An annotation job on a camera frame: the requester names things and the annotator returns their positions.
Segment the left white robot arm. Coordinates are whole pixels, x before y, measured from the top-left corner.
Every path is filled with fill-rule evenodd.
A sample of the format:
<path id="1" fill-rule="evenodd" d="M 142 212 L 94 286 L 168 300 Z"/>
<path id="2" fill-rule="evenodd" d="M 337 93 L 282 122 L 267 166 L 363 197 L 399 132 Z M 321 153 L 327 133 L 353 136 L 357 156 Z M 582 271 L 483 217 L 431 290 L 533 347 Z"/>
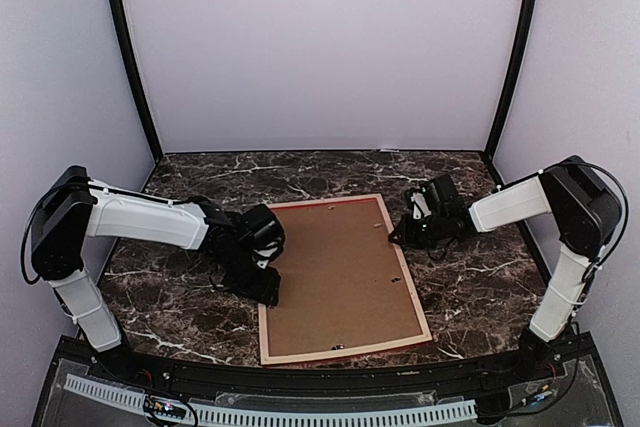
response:
<path id="1" fill-rule="evenodd" d="M 272 263 L 284 251 L 285 229 L 273 210 L 224 209 L 193 196 L 170 199 L 118 188 L 69 166 L 36 201 L 26 221 L 19 265 L 23 281 L 47 283 L 101 364 L 120 383 L 141 374 L 140 359 L 107 306 L 83 258 L 89 239 L 156 243 L 208 256 L 231 293 L 274 307 L 281 276 Z"/>

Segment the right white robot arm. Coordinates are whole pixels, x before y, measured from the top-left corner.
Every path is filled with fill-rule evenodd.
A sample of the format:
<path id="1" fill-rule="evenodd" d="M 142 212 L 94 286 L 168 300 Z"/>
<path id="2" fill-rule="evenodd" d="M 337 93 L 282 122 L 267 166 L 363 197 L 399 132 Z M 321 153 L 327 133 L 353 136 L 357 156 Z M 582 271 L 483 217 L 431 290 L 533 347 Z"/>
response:
<path id="1" fill-rule="evenodd" d="M 574 155 L 493 193 L 467 202 L 444 174 L 407 190 L 407 210 L 390 243 L 431 251 L 543 216 L 553 219 L 559 253 L 539 306 L 519 338 L 510 371 L 534 379 L 549 363 L 552 344 L 587 300 L 596 274 L 626 232 L 630 203 L 608 170 Z"/>

